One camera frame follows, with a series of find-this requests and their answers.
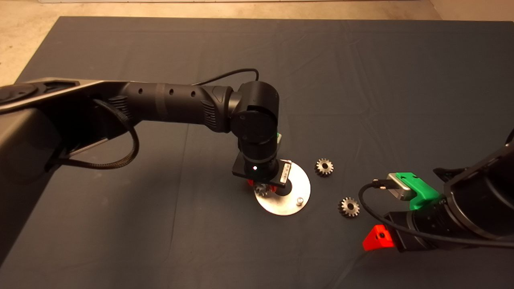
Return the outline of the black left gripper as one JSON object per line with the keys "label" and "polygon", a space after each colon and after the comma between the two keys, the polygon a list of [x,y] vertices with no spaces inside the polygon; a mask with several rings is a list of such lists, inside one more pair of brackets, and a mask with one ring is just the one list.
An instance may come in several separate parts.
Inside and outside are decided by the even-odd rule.
{"label": "black left gripper", "polygon": [[242,154],[236,157],[233,175],[247,180],[250,187],[255,183],[269,185],[270,190],[285,188],[292,170],[292,161],[271,158],[262,163],[252,162]]}

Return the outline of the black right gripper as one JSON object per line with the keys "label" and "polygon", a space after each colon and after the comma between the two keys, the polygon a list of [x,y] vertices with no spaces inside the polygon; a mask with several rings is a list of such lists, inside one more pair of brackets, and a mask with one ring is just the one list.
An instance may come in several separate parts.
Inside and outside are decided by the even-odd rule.
{"label": "black right gripper", "polygon": [[[384,218],[398,226],[415,229],[412,212],[389,212]],[[362,242],[364,251],[373,251],[383,248],[393,248],[398,251],[424,251],[426,242],[419,237],[400,232],[389,225],[375,225]]]}

